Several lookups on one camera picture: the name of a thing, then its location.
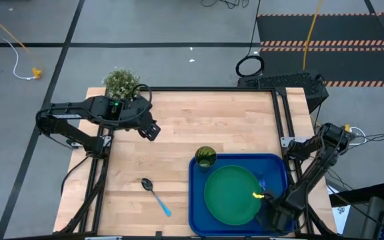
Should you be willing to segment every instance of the floor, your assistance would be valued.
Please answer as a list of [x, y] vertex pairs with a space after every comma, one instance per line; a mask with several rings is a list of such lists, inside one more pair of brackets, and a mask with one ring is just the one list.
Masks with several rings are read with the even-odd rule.
[[[78, 2], [1, 0], [1, 22], [23, 42], [63, 43]], [[376, 11], [384, 11], [384, 0], [371, 2]], [[317, 0], [262, 0], [259, 13], [313, 13], [316, 4]], [[222, 3], [204, 8], [199, 0], [86, 0], [71, 41], [247, 43], [256, 6], [255, 0], [250, 0], [244, 9], [233, 10]], [[364, 0], [326, 0], [321, 12], [368, 13], [368, 10]], [[254, 42], [259, 42], [257, 35]], [[22, 49], [18, 50], [18, 74], [31, 75], [36, 63]], [[61, 52], [60, 47], [31, 50], [43, 60], [43, 78], [20, 81], [12, 75], [14, 53], [10, 48], [0, 47], [0, 220], [33, 132], [33, 116], [41, 107]], [[48, 96], [52, 102], [81, 101], [88, 87], [102, 86], [104, 76], [116, 68], [132, 69], [150, 86], [236, 86], [235, 65], [247, 50], [246, 47], [69, 48], [54, 92]], [[244, 66], [244, 72], [255, 68], [249, 63]], [[320, 123], [349, 123], [367, 134], [384, 133], [384, 88], [332, 87], [328, 91], [330, 97], [322, 105]], [[52, 232], [59, 188], [70, 156], [68, 150], [56, 143], [44, 137], [38, 139], [6, 238]], [[351, 150], [339, 159], [334, 170], [352, 187], [383, 183], [384, 142]]]

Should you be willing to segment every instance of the green plant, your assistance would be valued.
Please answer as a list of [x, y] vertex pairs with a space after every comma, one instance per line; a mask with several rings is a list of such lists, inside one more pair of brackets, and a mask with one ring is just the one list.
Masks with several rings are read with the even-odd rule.
[[130, 70], [117, 69], [112, 71], [103, 80], [109, 97], [115, 99], [131, 98], [131, 91], [139, 84], [140, 77], [135, 76]]

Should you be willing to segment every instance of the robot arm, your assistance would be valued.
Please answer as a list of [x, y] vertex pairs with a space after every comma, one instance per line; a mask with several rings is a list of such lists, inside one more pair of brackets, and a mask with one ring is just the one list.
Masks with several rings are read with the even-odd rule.
[[[298, 182], [289, 186], [279, 198], [267, 199], [269, 202], [268, 217], [274, 230], [285, 232], [292, 220], [298, 219], [307, 207], [311, 209], [307, 204], [308, 194], [328, 169], [336, 164], [339, 155], [347, 151], [353, 138], [354, 135], [346, 132], [343, 128], [326, 123], [321, 126], [316, 136], [306, 142], [290, 142], [286, 149], [287, 156], [290, 159], [304, 161], [310, 157], [312, 152], [317, 151], [317, 154], [302, 178], [298, 179]], [[314, 214], [315, 212], [312, 209], [310, 212], [312, 220], [319, 228], [322, 221]]]
[[84, 146], [88, 156], [100, 157], [106, 146], [105, 137], [91, 137], [67, 120], [86, 119], [112, 130], [134, 129], [143, 138], [153, 141], [161, 129], [149, 112], [151, 108], [151, 93], [149, 101], [142, 96], [136, 96], [132, 101], [96, 96], [80, 103], [50, 103], [37, 112], [35, 120], [44, 135], [61, 134], [70, 145], [78, 143]]

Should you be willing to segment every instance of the green plate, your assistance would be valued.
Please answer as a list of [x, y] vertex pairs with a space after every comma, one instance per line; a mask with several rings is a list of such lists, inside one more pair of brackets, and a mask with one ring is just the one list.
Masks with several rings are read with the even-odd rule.
[[261, 200], [253, 197], [261, 193], [257, 178], [238, 166], [224, 166], [208, 178], [204, 198], [210, 213], [228, 225], [250, 222], [260, 210]]

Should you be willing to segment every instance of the blue tray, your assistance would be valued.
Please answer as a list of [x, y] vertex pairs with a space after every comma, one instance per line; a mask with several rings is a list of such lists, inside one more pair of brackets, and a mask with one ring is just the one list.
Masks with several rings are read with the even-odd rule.
[[[287, 174], [284, 164], [274, 154], [218, 154], [216, 164], [208, 171], [202, 171], [193, 158], [189, 164], [189, 225], [200, 236], [272, 236], [279, 235], [268, 227], [262, 227], [256, 219], [245, 225], [226, 225], [214, 218], [204, 200], [204, 186], [208, 177], [218, 168], [237, 165], [248, 169], [258, 180], [265, 180], [266, 190], [278, 197], [287, 188]], [[266, 210], [262, 204], [259, 215]], [[262, 219], [264, 226], [269, 226], [268, 219]], [[294, 222], [288, 229], [293, 230]]]

